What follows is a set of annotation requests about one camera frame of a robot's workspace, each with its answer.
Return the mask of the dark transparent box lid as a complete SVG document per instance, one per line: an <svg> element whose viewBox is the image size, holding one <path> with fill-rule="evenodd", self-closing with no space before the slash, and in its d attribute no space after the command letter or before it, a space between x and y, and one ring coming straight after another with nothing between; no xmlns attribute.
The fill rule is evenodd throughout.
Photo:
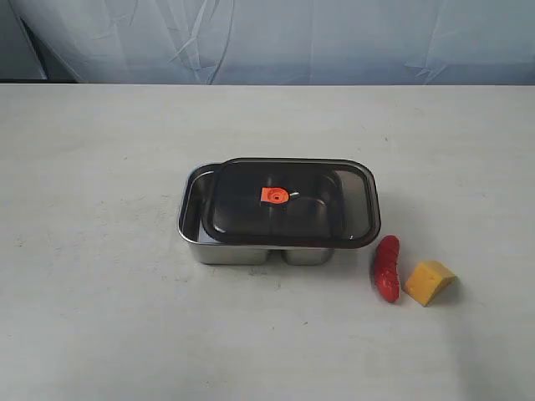
<svg viewBox="0 0 535 401"><path fill-rule="evenodd" d="M375 178L352 160L227 160L214 173L202 225L227 245L357 249L380 233Z"/></svg>

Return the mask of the yellow toy cheese wedge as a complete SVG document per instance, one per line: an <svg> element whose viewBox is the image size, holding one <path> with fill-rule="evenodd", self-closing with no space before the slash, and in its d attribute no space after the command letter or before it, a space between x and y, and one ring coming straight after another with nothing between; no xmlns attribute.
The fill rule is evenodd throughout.
<svg viewBox="0 0 535 401"><path fill-rule="evenodd" d="M428 306L456 275L438 261L422 261L406 280L403 289L422 307Z"/></svg>

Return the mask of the red toy sausage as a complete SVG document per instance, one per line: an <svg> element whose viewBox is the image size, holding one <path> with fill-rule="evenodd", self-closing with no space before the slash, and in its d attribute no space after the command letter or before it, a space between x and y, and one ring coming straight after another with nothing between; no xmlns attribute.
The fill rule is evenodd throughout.
<svg viewBox="0 0 535 401"><path fill-rule="evenodd" d="M385 236L376 247L373 277L374 284L383 297L389 303L394 303L400 295L400 282L397 271L397 263L400 252L400 241L396 236Z"/></svg>

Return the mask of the white backdrop cloth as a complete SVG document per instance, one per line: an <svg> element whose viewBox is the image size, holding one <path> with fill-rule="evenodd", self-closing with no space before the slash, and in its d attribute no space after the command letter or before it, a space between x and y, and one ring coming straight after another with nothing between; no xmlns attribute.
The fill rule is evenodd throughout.
<svg viewBox="0 0 535 401"><path fill-rule="evenodd" d="M531 1L9 1L83 83L529 85Z"/></svg>

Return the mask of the stainless steel lunch box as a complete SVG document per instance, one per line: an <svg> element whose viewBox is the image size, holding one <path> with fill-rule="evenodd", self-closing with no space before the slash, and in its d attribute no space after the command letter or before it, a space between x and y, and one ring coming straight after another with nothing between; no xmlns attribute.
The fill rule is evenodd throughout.
<svg viewBox="0 0 535 401"><path fill-rule="evenodd" d="M220 164L203 165L190 174L177 221L179 233L199 262L207 265L262 265L272 252L278 251L289 265L314 266L325 263L334 251L343 250L227 245L213 239L202 225L202 215L214 173Z"/></svg>

